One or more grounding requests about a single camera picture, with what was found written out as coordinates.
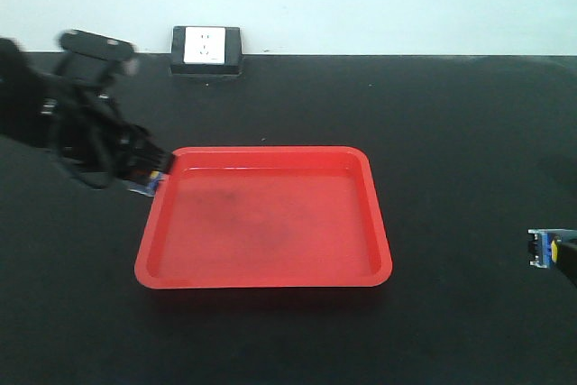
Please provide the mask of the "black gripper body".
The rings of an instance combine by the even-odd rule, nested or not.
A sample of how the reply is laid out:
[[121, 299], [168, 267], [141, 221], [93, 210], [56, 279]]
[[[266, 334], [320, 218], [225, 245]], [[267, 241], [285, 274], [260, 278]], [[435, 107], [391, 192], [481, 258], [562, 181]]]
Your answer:
[[127, 121], [109, 91], [119, 77], [136, 74], [134, 46], [74, 29], [60, 35], [59, 45], [63, 58], [45, 75], [46, 147], [54, 160], [88, 188], [105, 189], [117, 179], [129, 189], [157, 188], [175, 156]]

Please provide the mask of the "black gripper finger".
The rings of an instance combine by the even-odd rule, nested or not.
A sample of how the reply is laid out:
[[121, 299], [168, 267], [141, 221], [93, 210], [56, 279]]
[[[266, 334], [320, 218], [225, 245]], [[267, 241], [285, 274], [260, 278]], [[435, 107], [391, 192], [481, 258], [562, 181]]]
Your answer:
[[569, 241], [556, 241], [554, 245], [554, 252], [556, 253], [556, 268], [565, 276], [565, 278], [576, 286], [576, 239], [571, 239]]

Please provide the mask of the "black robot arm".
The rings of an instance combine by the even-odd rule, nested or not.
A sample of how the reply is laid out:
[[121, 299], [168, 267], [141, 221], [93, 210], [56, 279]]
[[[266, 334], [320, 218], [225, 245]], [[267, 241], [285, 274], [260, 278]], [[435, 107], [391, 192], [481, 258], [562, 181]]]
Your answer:
[[51, 72], [33, 68], [16, 42], [1, 40], [1, 134], [47, 151], [75, 181], [95, 190], [121, 180], [151, 197], [175, 160], [128, 122], [109, 88], [138, 67], [130, 42], [81, 30], [60, 35]]

